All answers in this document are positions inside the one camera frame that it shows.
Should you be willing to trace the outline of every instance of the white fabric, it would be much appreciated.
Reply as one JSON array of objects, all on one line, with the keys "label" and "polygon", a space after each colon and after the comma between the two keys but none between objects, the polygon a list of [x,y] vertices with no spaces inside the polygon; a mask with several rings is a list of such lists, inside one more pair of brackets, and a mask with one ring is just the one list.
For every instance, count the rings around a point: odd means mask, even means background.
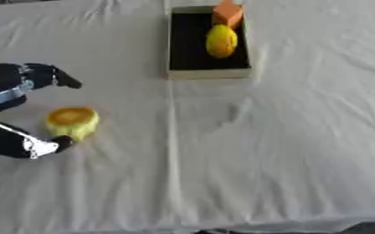
[{"label": "white fabric", "polygon": [[333,231],[375,220],[375,0],[246,1],[256,71],[166,81],[163,1],[0,6],[0,62],[50,63],[48,88],[0,120],[95,108],[65,154],[0,156],[0,233],[235,228]]}]

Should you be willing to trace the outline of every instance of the lemon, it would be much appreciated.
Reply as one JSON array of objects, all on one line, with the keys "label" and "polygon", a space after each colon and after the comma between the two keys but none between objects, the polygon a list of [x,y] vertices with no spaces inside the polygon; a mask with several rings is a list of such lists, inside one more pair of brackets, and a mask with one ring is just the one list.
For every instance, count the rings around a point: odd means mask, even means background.
[{"label": "lemon", "polygon": [[86,107],[63,108],[47,116],[47,129],[54,136],[68,135],[75,142],[95,132],[99,123],[98,113]]},{"label": "lemon", "polygon": [[233,54],[237,47],[237,34],[225,25],[216,25],[208,33],[206,50],[216,59],[224,59]]}]

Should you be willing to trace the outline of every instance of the sponge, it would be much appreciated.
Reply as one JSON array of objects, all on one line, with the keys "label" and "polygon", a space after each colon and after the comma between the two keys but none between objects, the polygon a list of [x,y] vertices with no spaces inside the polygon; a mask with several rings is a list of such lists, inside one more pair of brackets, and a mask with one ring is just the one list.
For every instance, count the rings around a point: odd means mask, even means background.
[{"label": "sponge", "polygon": [[243,18],[243,8],[234,4],[232,0],[224,0],[213,8],[213,25],[222,24],[236,28]]},{"label": "sponge", "polygon": [[94,133],[100,117],[98,113],[87,107],[71,107],[58,109],[47,116],[47,129],[53,136],[68,135],[75,142],[83,141]]}]

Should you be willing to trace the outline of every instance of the orange sponge top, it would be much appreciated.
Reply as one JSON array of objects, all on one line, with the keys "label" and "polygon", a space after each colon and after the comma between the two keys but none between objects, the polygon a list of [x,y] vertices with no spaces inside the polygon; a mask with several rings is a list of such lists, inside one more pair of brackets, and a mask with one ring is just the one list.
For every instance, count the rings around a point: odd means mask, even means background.
[{"label": "orange sponge top", "polygon": [[224,0],[213,8],[213,24],[223,24],[235,28],[243,18],[243,8],[232,0]]}]

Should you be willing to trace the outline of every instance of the yellow sponge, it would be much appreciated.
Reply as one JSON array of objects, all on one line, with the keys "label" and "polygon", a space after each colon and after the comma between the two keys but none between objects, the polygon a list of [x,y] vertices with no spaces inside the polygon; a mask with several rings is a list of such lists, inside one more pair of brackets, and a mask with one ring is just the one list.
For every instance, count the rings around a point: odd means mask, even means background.
[{"label": "yellow sponge", "polygon": [[47,116],[47,129],[54,136],[68,135],[75,142],[81,142],[95,132],[99,120],[98,113],[91,108],[63,108]]}]

